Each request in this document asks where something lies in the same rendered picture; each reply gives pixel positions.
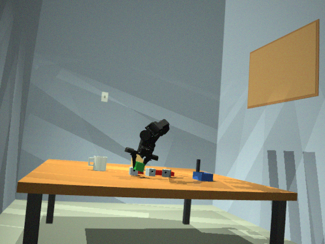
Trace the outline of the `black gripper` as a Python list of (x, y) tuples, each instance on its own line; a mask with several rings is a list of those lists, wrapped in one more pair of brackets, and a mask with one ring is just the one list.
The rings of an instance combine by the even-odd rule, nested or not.
[(130, 153), (130, 155), (132, 156), (132, 164), (133, 164), (133, 168), (134, 168), (134, 166), (135, 166), (135, 162), (136, 162), (136, 158), (137, 158), (137, 154), (138, 155), (141, 155), (141, 156), (145, 156), (146, 158), (144, 158), (144, 161), (143, 161), (143, 164), (147, 164), (151, 159), (152, 160), (156, 160), (156, 161), (158, 161), (158, 156), (156, 156), (156, 155), (153, 155), (153, 154), (150, 154), (150, 155), (145, 155), (145, 154), (140, 154), (139, 153), (139, 148), (140, 148), (140, 146), (141, 145), (144, 145), (144, 146), (148, 146), (148, 145), (150, 145), (150, 143), (147, 143), (147, 142), (144, 142), (144, 141), (140, 141), (140, 143), (139, 143), (139, 146), (138, 146), (138, 150), (137, 151), (135, 151), (133, 148), (129, 148), (129, 147), (126, 147), (125, 148), (125, 152), (128, 152), (128, 153)]

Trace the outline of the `blue rectangular box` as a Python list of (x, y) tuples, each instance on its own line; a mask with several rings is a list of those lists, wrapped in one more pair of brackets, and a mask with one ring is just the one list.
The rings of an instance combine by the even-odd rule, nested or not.
[(193, 172), (193, 179), (200, 181), (213, 181), (213, 173)]

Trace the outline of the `red tray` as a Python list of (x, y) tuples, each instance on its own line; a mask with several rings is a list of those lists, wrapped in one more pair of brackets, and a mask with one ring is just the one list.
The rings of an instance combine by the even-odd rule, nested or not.
[[(162, 170), (156, 170), (155, 175), (162, 176)], [(174, 175), (175, 175), (175, 173), (174, 172), (171, 172), (171, 176), (174, 176)]]

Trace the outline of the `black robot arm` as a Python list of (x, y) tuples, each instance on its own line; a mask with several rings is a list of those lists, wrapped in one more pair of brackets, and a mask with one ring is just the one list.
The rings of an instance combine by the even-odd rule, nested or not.
[(165, 135), (169, 131), (169, 122), (165, 119), (159, 122), (151, 122), (148, 126), (145, 127), (147, 130), (143, 130), (140, 133), (141, 141), (150, 143), (148, 146), (141, 145), (139, 148), (140, 154), (150, 155), (154, 151), (155, 143), (158, 138), (162, 135)]

